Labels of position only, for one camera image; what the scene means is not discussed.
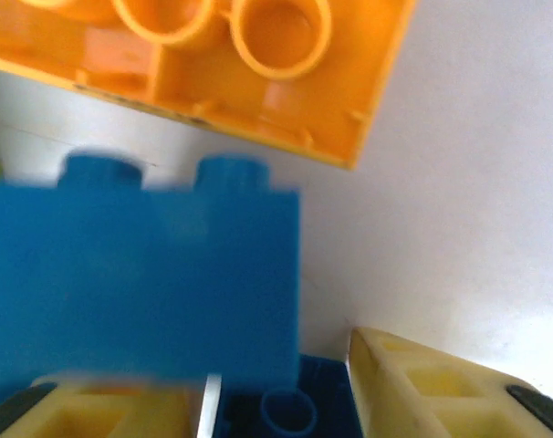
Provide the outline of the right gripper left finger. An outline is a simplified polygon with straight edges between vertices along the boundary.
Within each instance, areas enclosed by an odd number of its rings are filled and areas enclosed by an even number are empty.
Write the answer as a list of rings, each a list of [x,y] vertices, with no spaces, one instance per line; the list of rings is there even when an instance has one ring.
[[[222,380],[161,386],[46,376],[0,383],[0,437],[210,437]]]

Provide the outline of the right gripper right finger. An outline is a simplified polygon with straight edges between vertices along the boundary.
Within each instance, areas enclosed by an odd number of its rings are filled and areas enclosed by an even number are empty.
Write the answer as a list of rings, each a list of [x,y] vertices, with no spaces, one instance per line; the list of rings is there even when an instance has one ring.
[[[367,437],[553,437],[553,399],[525,381],[374,328],[350,335]]]

